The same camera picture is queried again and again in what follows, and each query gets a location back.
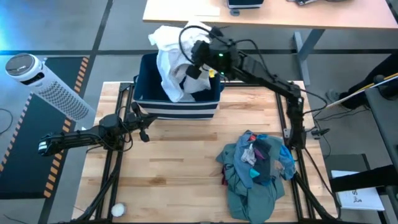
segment striped fabric bin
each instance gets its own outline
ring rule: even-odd
[[[159,119],[211,119],[220,101],[220,78],[210,79],[211,90],[193,93],[196,102],[173,103],[160,85],[162,79],[156,66],[157,54],[142,57],[140,72],[135,80],[133,99],[147,113]]]

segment orange and black tape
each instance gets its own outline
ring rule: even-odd
[[[82,85],[84,77],[85,77],[87,63],[88,63],[88,58],[83,57],[83,60],[81,61],[80,69],[79,69],[79,72],[77,75],[75,87],[74,87],[76,93],[80,92],[80,88],[81,88],[81,85]],[[70,132],[71,124],[72,124],[72,119],[69,116],[67,116],[65,118],[65,121],[63,122],[62,131],[66,132],[66,133]],[[60,153],[57,153],[54,156],[54,159],[52,161],[52,165],[50,167],[50,174],[49,174],[47,183],[45,184],[45,189],[44,189],[44,193],[43,193],[44,196],[47,198],[51,197],[55,182],[57,181],[57,178],[58,178],[57,177],[58,170],[60,168],[62,158],[63,158],[63,150]]]
[[[24,117],[25,117],[26,111],[27,111],[27,109],[28,109],[30,100],[32,99],[32,96],[33,96],[33,93],[31,92],[31,93],[29,94],[28,98],[26,99],[24,109],[22,110],[22,113],[21,113],[21,115],[19,116],[18,123],[17,123],[17,125],[16,125],[16,127],[15,127],[14,133],[12,134],[12,138],[11,138],[11,140],[10,140],[10,144],[8,145],[8,147],[7,147],[7,149],[6,149],[6,153],[4,154],[3,159],[1,160],[1,163],[0,163],[0,173],[4,170],[4,167],[5,167],[5,165],[7,164],[8,157],[10,156],[10,153],[12,152],[12,151],[11,151],[12,146],[13,146],[14,143],[15,143],[15,139],[17,138],[17,135],[18,135],[18,132],[19,132],[19,130],[20,130],[20,128],[21,128],[22,122],[24,121]]]

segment white ball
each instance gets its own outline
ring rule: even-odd
[[[113,205],[111,213],[114,217],[121,217],[126,212],[126,206],[123,203]]]

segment wooden desk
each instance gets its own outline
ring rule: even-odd
[[[96,123],[114,112],[119,83],[104,83]],[[305,110],[309,110],[307,96]],[[310,114],[305,126],[312,127]],[[123,155],[116,202],[125,203],[127,213],[114,222],[236,222],[228,211],[226,186],[221,185],[221,165],[215,157],[223,146],[236,142],[245,130],[281,136],[275,94],[259,87],[226,87],[215,117],[209,121],[157,120],[148,129],[150,142],[133,134],[134,147]],[[327,180],[318,141],[307,140],[307,148]],[[73,218],[82,214],[100,189],[106,151],[95,149],[86,156]],[[317,172],[304,154],[311,191],[332,215],[335,204],[322,186]],[[269,222],[297,221],[290,181],[284,181],[285,196],[275,205]],[[307,217],[303,193],[302,207]],[[106,216],[108,204],[104,205]]]
[[[214,16],[214,9],[220,10],[220,14]],[[312,28],[305,42],[299,32],[294,32],[293,36],[298,52],[299,72],[306,86],[310,84],[307,57],[325,29],[398,29],[386,0],[320,0],[305,6],[286,0],[265,0],[261,8],[242,9],[239,16],[229,13],[226,0],[147,0],[142,19],[144,22],[193,20],[204,23]]]

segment black floor mat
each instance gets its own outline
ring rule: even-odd
[[[88,58],[48,58],[46,66],[83,97]],[[0,199],[49,198],[57,188],[67,151],[50,157],[37,153],[39,139],[50,132],[73,131],[75,122],[31,94],[0,165]]]

